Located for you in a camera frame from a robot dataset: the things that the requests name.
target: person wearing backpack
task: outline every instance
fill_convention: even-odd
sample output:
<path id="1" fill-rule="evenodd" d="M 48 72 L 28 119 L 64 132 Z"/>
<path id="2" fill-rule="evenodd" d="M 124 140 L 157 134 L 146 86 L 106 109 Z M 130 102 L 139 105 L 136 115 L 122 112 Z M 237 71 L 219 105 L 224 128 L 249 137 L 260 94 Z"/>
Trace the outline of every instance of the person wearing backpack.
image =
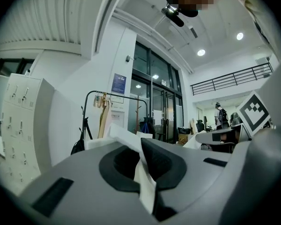
<path id="1" fill-rule="evenodd" d="M 225 125 L 225 127 L 229 127 L 227 112 L 225 111 L 225 109 L 221 107 L 221 104 L 218 102 L 215 104 L 214 119 L 215 119 L 216 130 L 222 129 L 223 124 Z"/>

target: black backpack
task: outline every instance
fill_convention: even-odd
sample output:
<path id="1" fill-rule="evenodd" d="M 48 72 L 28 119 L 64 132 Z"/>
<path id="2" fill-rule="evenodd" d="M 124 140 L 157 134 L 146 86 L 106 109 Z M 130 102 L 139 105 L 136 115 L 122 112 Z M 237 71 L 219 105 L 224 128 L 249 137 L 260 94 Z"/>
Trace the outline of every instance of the black backpack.
<path id="1" fill-rule="evenodd" d="M 219 114 L 219 121 L 221 122 L 221 123 L 223 123 L 223 122 L 228 122 L 228 115 L 227 115 L 227 112 L 226 112 L 226 110 L 225 109 L 221 109 L 220 110 L 220 114 Z"/>

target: railing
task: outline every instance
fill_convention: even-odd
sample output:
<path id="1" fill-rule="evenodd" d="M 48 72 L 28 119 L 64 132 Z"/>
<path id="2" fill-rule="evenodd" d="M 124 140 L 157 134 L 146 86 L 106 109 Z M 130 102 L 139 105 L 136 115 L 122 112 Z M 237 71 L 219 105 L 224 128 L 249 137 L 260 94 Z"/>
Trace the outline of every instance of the railing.
<path id="1" fill-rule="evenodd" d="M 264 63 L 234 73 L 226 74 L 204 82 L 191 85 L 192 94 L 197 95 L 204 92 L 215 91 L 231 86 L 237 86 L 262 78 L 267 78 L 273 73 L 270 63 Z"/>

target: garment rack pole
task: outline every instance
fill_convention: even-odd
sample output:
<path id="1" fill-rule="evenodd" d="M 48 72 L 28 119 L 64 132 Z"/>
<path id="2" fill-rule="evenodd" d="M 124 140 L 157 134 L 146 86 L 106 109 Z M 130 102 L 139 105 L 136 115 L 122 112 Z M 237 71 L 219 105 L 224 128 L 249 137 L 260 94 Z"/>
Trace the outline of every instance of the garment rack pole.
<path id="1" fill-rule="evenodd" d="M 146 117 L 147 117 L 147 122 L 148 122 L 148 105 L 147 105 L 146 101 L 141 100 L 141 99 L 137 99 L 137 98 L 133 98 L 133 97 L 125 97 L 125 96 L 121 96 L 121 95 L 115 95 L 115 94 L 112 94 L 112 93 L 109 93 L 109 92 L 90 91 L 90 92 L 86 95 L 86 98 L 85 98 L 85 103 L 84 103 L 83 120 L 82 120 L 82 132 L 83 132 L 83 138 L 85 137 L 85 131 L 84 131 L 84 119 L 85 119 L 85 112 L 86 112 L 86 104 L 88 103 L 88 97 L 89 97 L 89 94 L 91 94 L 91 93 L 101 93 L 101 94 L 106 93 L 107 95 L 111 95 L 111 96 L 115 96 L 115 97 L 127 98 L 127 99 L 131 99 L 131 100 L 137 100 L 137 101 L 142 101 L 142 102 L 144 102 L 144 103 L 145 103 L 145 105 L 146 105 Z"/>

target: black clothes rack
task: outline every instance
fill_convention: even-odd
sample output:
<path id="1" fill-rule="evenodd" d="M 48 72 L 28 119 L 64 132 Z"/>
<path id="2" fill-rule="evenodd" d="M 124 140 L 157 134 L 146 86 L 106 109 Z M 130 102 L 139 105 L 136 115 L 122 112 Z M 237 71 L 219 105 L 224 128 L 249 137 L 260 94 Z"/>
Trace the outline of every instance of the black clothes rack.
<path id="1" fill-rule="evenodd" d="M 125 96 L 121 96 L 121 95 L 115 95 L 115 94 L 112 94 L 112 93 L 109 93 L 109 92 L 90 91 L 90 92 L 86 95 L 85 103 L 84 103 L 83 120 L 82 120 L 82 134 L 83 134 L 83 139 L 84 139 L 84 137 L 85 137 L 85 127 L 86 127 L 86 122 L 85 122 L 86 105 L 87 105 L 87 103 L 88 103 L 89 94 L 91 94 L 91 93 L 101 93 L 101 94 L 111 95 L 111 96 L 115 96 L 115 97 L 119 97 L 119 98 L 127 98 L 127 99 L 131 99 L 131 100 L 138 100 L 138 101 L 144 102 L 145 105 L 146 105 L 146 117 L 147 117 L 146 122 L 148 122 L 148 105 L 147 105 L 146 101 L 141 100 L 141 99 L 137 99 L 137 98 L 133 98 L 133 97 L 125 97 Z"/>

